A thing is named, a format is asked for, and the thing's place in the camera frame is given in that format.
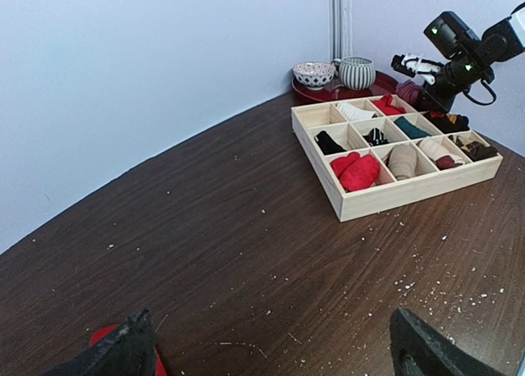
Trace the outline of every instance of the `striped cup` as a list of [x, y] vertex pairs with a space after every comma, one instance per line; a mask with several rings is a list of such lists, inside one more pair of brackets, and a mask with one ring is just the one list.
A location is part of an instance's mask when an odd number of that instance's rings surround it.
[[339, 79], [350, 90], [365, 90], [376, 81], [374, 62], [362, 57], [336, 58]]

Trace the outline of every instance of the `wood grain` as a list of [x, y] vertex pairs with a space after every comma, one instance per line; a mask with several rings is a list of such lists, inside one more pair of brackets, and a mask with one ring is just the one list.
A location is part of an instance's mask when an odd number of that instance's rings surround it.
[[387, 375], [400, 305], [511, 374], [524, 158], [500, 147], [492, 181], [339, 223], [291, 133], [297, 103], [140, 164], [2, 254], [0, 374], [36, 375], [147, 307], [172, 375]]

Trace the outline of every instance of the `patterned bowl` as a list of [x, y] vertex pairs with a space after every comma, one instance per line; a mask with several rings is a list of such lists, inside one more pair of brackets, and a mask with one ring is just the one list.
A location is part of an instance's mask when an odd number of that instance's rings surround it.
[[295, 78], [310, 90], [322, 90], [334, 79], [336, 66], [330, 62], [301, 62], [293, 68]]

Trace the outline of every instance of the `beige sock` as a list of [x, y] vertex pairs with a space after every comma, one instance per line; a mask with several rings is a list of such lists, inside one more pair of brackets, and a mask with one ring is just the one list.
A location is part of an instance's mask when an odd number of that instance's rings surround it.
[[399, 144], [390, 152], [388, 168], [398, 181], [416, 176], [418, 154], [407, 144]]

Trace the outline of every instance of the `round tray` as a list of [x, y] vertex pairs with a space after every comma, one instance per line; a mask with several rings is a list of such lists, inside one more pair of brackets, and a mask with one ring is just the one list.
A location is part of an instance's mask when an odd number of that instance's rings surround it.
[[354, 91], [346, 88], [340, 82], [339, 78], [334, 78], [332, 82], [319, 91], [307, 89], [301, 85], [294, 77], [292, 88], [301, 98], [309, 102], [328, 103], [339, 99], [360, 99], [362, 97], [371, 97], [373, 95], [394, 94], [397, 80], [383, 72], [376, 71], [375, 83], [366, 90]]

